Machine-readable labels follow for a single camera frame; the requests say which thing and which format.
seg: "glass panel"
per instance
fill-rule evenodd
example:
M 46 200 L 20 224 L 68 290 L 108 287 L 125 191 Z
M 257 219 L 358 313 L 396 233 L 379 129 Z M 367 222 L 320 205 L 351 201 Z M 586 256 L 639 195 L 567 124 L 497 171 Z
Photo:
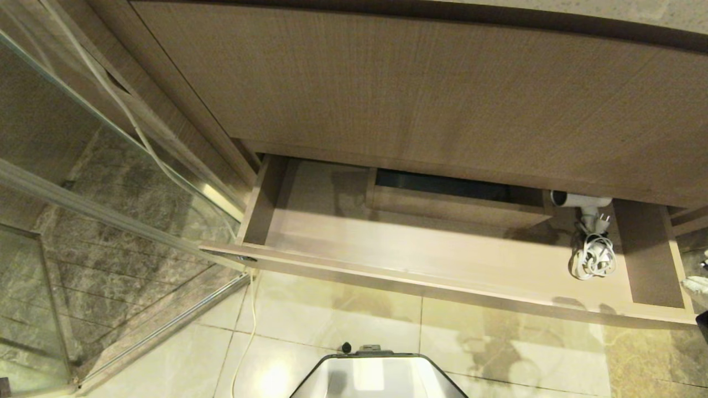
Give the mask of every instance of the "glass panel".
M 177 237 L 231 240 L 227 225 L 237 230 L 239 223 L 204 199 L 200 189 L 208 186 L 182 189 L 134 138 L 80 106 L 5 45 L 0 45 L 0 68 L 0 158 Z M 196 183 L 177 161 L 159 153 Z M 0 198 L 21 204 L 2 191 Z M 6 218 L 30 229 L 40 212 L 32 207 Z
M 0 226 L 0 377 L 13 394 L 66 385 L 65 349 L 37 239 Z
M 421 356 L 328 356 L 292 398 L 466 398 L 430 360 Z

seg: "tiled floor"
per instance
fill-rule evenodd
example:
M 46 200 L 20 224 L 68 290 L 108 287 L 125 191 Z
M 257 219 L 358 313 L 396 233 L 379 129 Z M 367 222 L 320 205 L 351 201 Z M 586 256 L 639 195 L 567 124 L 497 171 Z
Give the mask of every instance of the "tiled floor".
M 88 397 L 229 398 L 250 305 L 247 290 L 232 295 Z M 235 397 L 289 397 L 344 341 L 425 354 L 470 397 L 708 397 L 697 330 L 601 326 L 272 272 L 261 274 L 256 312 Z

